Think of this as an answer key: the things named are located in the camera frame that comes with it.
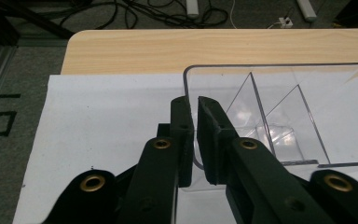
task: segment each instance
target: cable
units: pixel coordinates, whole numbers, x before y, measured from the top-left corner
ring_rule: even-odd
[[[229,19],[231,21],[231,25],[235,28],[238,29],[235,24],[234,21],[232,20],[232,12],[234,11],[234,7],[235,7],[235,0],[232,0],[232,7],[231,7],[231,11],[229,12]]]
[[[272,27],[274,27],[275,25],[281,24],[279,21],[272,23],[269,27],[267,27],[267,29],[271,29]]]
[[[286,15],[283,18],[284,19],[291,18],[294,12],[295,12],[295,8],[294,7],[289,7],[289,9],[286,12]]]
[[[182,2],[180,2],[179,0],[171,0],[163,5],[155,5],[152,3],[152,0],[147,0],[145,5],[136,2],[136,0],[122,0],[122,2],[123,3],[118,3],[117,0],[114,0],[112,2],[90,4],[85,7],[69,8],[62,11],[39,13],[39,15],[42,15],[43,17],[49,20],[63,18],[60,21],[60,26],[63,26],[66,21],[68,21],[77,13],[99,6],[115,7],[115,11],[113,12],[113,15],[109,19],[109,21],[104,23],[103,25],[96,27],[95,29],[97,30],[103,29],[107,25],[114,22],[117,16],[118,9],[120,7],[124,8],[125,10],[124,12],[125,24],[128,29],[134,28],[138,22],[138,16],[136,12],[142,13],[155,21],[164,22],[168,26],[175,26],[175,27],[182,27],[182,28],[212,27],[212,26],[223,24],[228,19],[228,13],[221,8],[212,6],[211,0],[208,1],[207,8],[205,9],[204,13],[200,16],[200,18],[197,20],[192,20],[187,17],[186,6],[182,4]],[[164,7],[173,7],[174,4],[179,6],[181,13],[169,15],[162,11]],[[130,15],[133,17],[133,22],[129,22]]]

